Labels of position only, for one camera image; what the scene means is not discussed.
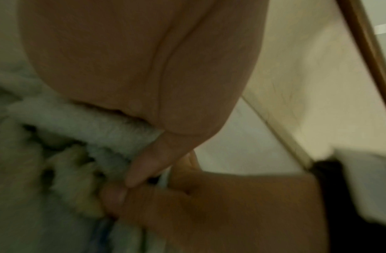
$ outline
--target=wooden frame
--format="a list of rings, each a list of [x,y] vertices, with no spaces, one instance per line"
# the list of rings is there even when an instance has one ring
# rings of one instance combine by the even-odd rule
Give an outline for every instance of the wooden frame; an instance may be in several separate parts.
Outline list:
[[[336,0],[386,105],[386,59],[361,0]]]

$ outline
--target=towel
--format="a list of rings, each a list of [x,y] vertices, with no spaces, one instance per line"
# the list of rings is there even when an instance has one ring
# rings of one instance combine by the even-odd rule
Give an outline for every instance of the towel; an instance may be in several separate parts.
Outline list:
[[[0,70],[0,253],[177,252],[107,218],[97,198],[161,131],[75,103],[26,63]],[[168,173],[158,179],[166,187]]]

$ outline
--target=hand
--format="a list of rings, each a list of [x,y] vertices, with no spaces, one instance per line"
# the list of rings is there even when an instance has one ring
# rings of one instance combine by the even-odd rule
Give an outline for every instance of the hand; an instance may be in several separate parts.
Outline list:
[[[20,0],[28,58],[53,89],[164,133],[134,187],[216,134],[256,63],[268,0]]]
[[[311,175],[241,177],[205,173],[184,157],[169,189],[109,184],[105,209],[150,229],[184,252],[327,252],[323,202]]]

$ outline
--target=white towel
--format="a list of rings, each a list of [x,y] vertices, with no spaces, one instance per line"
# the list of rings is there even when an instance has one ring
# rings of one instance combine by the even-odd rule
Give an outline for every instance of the white towel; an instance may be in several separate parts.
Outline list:
[[[96,196],[160,134],[60,97],[26,64],[0,70],[0,253],[170,251],[161,238],[105,218]]]

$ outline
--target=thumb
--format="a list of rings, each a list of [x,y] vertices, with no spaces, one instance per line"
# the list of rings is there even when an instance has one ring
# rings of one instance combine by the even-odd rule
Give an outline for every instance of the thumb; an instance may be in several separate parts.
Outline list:
[[[109,183],[101,190],[100,198],[111,215],[175,243],[181,241],[184,231],[193,228],[188,213],[193,202],[183,192],[151,185],[127,189],[122,183]]]
[[[171,166],[205,140],[206,138],[200,135],[164,132],[133,160],[126,173],[126,185],[135,187],[141,184],[150,176]]]

